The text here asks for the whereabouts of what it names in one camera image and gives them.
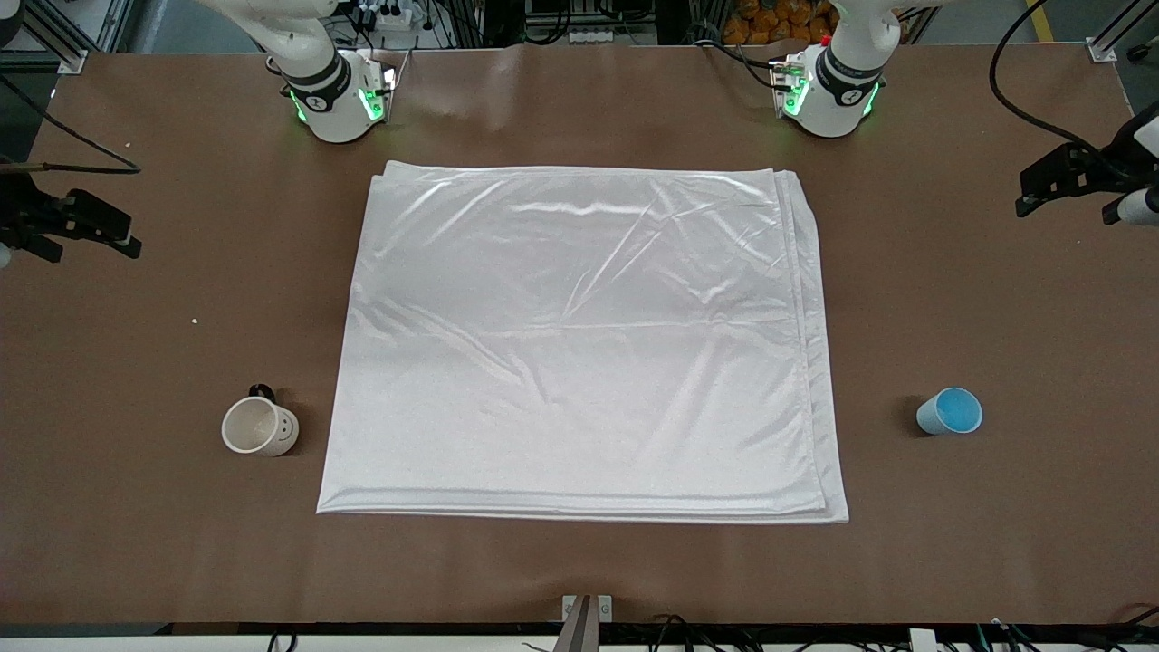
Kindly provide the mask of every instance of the blue paper cup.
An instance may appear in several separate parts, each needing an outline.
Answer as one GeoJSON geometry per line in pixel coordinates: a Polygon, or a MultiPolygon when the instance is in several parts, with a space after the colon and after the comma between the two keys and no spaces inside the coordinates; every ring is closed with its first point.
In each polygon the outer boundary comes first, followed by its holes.
{"type": "Polygon", "coordinates": [[[972,433],[982,425],[982,404],[962,388],[946,388],[918,409],[918,426],[931,435],[972,433]]]}

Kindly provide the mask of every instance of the white mug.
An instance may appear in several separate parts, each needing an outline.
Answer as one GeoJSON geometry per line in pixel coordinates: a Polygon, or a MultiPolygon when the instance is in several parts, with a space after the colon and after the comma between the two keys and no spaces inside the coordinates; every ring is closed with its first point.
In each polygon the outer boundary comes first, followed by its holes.
{"type": "Polygon", "coordinates": [[[298,418],[275,402],[274,390],[257,384],[225,413],[221,441],[234,453],[276,457],[298,441],[298,418]]]}

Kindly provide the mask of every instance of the cup rim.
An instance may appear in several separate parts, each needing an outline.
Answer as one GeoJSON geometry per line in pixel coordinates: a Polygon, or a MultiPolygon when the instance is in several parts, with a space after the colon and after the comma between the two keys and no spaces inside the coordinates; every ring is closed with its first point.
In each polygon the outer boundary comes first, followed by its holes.
{"type": "Polygon", "coordinates": [[[970,434],[970,433],[972,433],[972,432],[975,432],[975,431],[977,431],[978,428],[982,427],[982,417],[983,417],[983,413],[982,413],[982,402],[978,401],[978,397],[974,396],[974,393],[971,393],[970,390],[968,390],[965,388],[946,388],[945,390],[938,393],[938,396],[934,397],[934,415],[938,416],[938,422],[940,422],[941,425],[945,426],[947,431],[949,431],[949,432],[952,432],[954,434],[957,434],[957,435],[967,435],[967,434],[970,434]],[[938,404],[941,402],[941,398],[942,398],[942,396],[946,395],[946,393],[955,393],[955,394],[956,393],[962,393],[963,395],[965,395],[967,397],[969,397],[969,400],[974,403],[974,406],[978,411],[978,418],[974,420],[974,426],[971,426],[969,430],[960,431],[957,428],[952,427],[949,424],[946,423],[945,419],[942,419],[941,409],[939,408],[938,404]]]}
{"type": "Polygon", "coordinates": [[[233,416],[233,411],[236,410],[238,406],[240,406],[243,403],[252,402],[252,401],[257,401],[257,402],[264,403],[271,411],[274,411],[275,420],[276,420],[276,418],[278,416],[278,406],[277,406],[277,404],[274,403],[272,401],[265,398],[265,397],[262,397],[262,396],[248,396],[248,397],[242,398],[238,403],[235,403],[235,404],[233,404],[233,405],[229,406],[229,410],[227,410],[225,412],[225,417],[221,418],[221,441],[225,442],[225,446],[228,447],[229,450],[232,450],[234,453],[240,453],[241,455],[249,455],[249,454],[257,453],[257,452],[262,450],[263,448],[270,446],[270,442],[272,442],[274,439],[278,434],[277,425],[275,425],[274,430],[270,431],[270,434],[265,437],[265,440],[263,440],[262,444],[257,445],[254,448],[238,448],[236,446],[233,445],[233,442],[229,441],[229,437],[225,432],[226,424],[229,423],[229,417],[233,416]]]}

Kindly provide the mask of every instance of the white cloth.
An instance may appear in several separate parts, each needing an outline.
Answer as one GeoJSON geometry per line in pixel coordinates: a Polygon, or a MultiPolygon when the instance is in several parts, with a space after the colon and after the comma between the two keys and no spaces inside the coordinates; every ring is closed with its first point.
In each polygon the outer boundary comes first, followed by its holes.
{"type": "Polygon", "coordinates": [[[793,173],[387,164],[319,513],[845,522],[793,173]]]}

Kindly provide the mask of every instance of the orange object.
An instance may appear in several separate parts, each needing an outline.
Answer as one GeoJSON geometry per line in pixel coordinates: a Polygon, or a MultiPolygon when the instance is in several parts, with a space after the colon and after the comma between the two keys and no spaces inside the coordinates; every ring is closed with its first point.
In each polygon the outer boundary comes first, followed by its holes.
{"type": "Polygon", "coordinates": [[[749,39],[749,23],[741,19],[729,19],[721,31],[721,41],[726,45],[741,45],[749,39]]]}
{"type": "Polygon", "coordinates": [[[812,19],[809,21],[809,41],[812,43],[821,43],[824,38],[832,38],[832,32],[829,31],[829,23],[825,19],[812,19]]]}
{"type": "Polygon", "coordinates": [[[789,6],[790,0],[777,0],[777,6],[773,12],[777,13],[777,20],[785,22],[789,20],[789,14],[793,13],[793,8],[789,6]]]}
{"type": "Polygon", "coordinates": [[[782,21],[777,23],[773,28],[773,34],[768,36],[770,43],[777,43],[778,41],[783,41],[789,37],[789,22],[782,21]]]}
{"type": "Polygon", "coordinates": [[[737,0],[736,13],[741,14],[742,19],[751,19],[757,15],[760,10],[760,0],[737,0]]]}
{"type": "Polygon", "coordinates": [[[772,9],[761,9],[757,12],[757,15],[752,17],[752,30],[753,31],[773,31],[777,27],[777,12],[772,9]]]}
{"type": "Polygon", "coordinates": [[[790,0],[789,6],[793,8],[789,12],[789,22],[793,24],[809,24],[809,19],[812,17],[812,5],[802,0],[790,0]]]}

